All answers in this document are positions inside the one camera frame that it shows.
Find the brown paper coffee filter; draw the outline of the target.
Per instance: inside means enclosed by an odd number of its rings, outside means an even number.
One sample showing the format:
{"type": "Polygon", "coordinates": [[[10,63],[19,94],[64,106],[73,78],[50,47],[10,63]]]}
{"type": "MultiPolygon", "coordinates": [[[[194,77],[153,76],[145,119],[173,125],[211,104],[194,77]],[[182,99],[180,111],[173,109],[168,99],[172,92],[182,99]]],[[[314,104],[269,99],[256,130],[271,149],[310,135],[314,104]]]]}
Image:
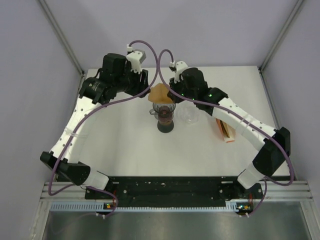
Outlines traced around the brown paper coffee filter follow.
{"type": "Polygon", "coordinates": [[[163,83],[158,83],[150,88],[148,100],[154,104],[172,104],[173,100],[168,97],[169,90],[163,83]]]}

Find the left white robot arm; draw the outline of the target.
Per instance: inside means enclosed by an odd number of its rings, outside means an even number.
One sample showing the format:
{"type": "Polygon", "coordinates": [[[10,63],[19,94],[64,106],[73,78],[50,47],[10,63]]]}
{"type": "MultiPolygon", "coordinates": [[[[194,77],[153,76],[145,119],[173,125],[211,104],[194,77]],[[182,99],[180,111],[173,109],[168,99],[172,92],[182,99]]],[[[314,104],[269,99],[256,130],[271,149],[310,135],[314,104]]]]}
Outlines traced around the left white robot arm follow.
{"type": "Polygon", "coordinates": [[[102,198],[109,198],[114,187],[109,177],[80,161],[89,133],[99,115],[98,110],[118,93],[141,94],[148,86],[148,71],[142,68],[146,54],[132,50],[126,56],[108,53],[96,76],[82,83],[73,113],[57,143],[44,151],[40,160],[74,185],[90,186],[102,198]]]}

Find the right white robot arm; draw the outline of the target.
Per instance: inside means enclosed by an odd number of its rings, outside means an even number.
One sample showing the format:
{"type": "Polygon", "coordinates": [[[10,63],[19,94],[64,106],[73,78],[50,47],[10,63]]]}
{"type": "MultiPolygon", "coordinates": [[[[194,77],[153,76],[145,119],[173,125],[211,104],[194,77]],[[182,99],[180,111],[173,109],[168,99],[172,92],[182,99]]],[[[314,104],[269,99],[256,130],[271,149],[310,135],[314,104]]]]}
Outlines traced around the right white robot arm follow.
{"type": "Polygon", "coordinates": [[[231,126],[258,151],[233,185],[233,192],[237,197],[245,198],[251,193],[252,186],[260,180],[270,181],[284,163],[287,164],[290,175],[287,184],[293,183],[294,171],[289,158],[291,137],[288,129],[276,129],[248,114],[224,91],[217,87],[209,87],[198,68],[181,63],[170,67],[170,70],[175,76],[169,80],[168,96],[175,103],[184,100],[194,103],[199,110],[231,126]]]}

